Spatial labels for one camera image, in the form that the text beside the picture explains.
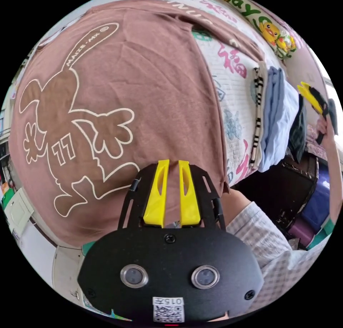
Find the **qr code sticker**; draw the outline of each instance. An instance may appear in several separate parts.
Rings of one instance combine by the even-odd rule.
[[[155,322],[184,322],[183,306],[154,306]]]

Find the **window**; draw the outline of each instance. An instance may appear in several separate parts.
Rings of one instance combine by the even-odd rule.
[[[4,130],[4,116],[5,116],[5,111],[1,110],[0,112],[0,136],[3,134],[3,130]]]
[[[328,97],[330,99],[333,99],[335,102],[336,111],[337,111],[337,125],[338,125],[338,135],[335,136],[335,141],[343,149],[343,109],[342,109],[341,103],[339,101],[337,92],[336,92],[336,90],[332,84],[332,81],[330,79],[329,74],[327,73],[323,64],[321,63],[319,58],[315,55],[313,50],[309,46],[308,46],[308,48],[309,48],[314,60],[316,61],[321,74],[322,74],[322,77],[324,79],[325,86],[326,86],[326,91],[328,93]]]

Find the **cartoon rabbit print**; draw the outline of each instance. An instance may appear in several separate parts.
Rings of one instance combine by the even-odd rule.
[[[118,163],[125,145],[133,140],[128,127],[135,117],[131,109],[118,108],[96,114],[74,108],[80,82],[73,65],[118,28],[118,23],[108,23],[91,30],[75,45],[61,71],[44,86],[38,79],[30,81],[20,98],[20,113],[35,106],[35,122],[27,122],[23,141],[27,163],[37,162],[38,158],[47,159],[50,173],[61,190],[54,199],[54,206],[63,217],[67,217],[75,206],[88,203],[75,185],[88,181],[94,198],[99,200],[129,187],[130,184],[120,183],[120,180],[127,180],[128,175],[134,177],[139,171],[133,162]],[[94,132],[91,137],[83,129],[85,124]],[[40,139],[36,139],[37,134],[41,135]],[[116,160],[117,166],[111,172],[106,173],[101,164],[99,157],[103,152]]]

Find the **brown t-shirt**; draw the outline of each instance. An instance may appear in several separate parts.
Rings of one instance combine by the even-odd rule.
[[[124,0],[90,9],[34,55],[19,85],[9,148],[43,220],[80,246],[116,229],[137,172],[170,159],[165,224],[179,217],[178,160],[227,189],[217,94],[192,36],[200,25],[262,60],[203,11]]]

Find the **sensor eye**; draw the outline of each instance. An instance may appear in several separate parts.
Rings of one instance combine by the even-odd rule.
[[[139,265],[126,265],[120,271],[121,281],[130,288],[141,288],[147,284],[149,278],[144,268]]]
[[[218,283],[219,272],[213,266],[200,266],[192,273],[191,281],[192,284],[198,289],[210,289]]]

